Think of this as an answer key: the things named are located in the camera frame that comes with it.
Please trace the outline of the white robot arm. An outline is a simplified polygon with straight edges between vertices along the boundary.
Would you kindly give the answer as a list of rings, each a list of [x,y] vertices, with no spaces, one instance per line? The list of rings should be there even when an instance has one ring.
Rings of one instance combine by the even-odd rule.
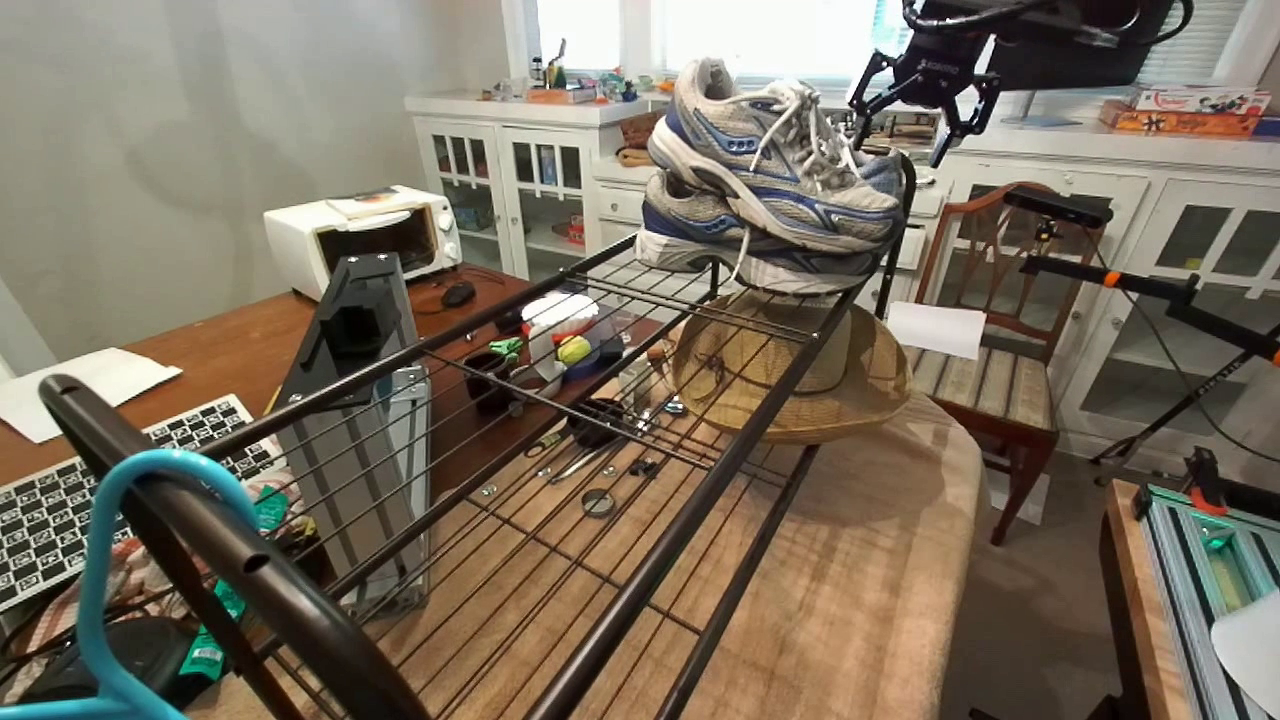
[[[848,92],[851,143],[892,104],[935,109],[934,161],[980,134],[1003,92],[1132,84],[1198,0],[900,0],[914,38],[871,52]]]

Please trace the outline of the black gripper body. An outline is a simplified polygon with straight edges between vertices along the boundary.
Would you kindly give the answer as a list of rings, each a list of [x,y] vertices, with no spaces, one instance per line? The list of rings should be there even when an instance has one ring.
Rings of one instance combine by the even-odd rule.
[[[996,32],[1011,16],[1003,0],[900,0],[914,26],[897,56],[897,89],[904,94],[962,94],[964,89],[996,92],[1002,75],[990,67]]]

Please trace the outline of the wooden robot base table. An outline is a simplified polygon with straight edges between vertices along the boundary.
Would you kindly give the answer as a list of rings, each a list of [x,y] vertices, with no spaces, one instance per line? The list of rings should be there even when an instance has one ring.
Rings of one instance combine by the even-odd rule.
[[[1280,720],[1280,496],[1113,478],[1100,566],[1125,720]]]

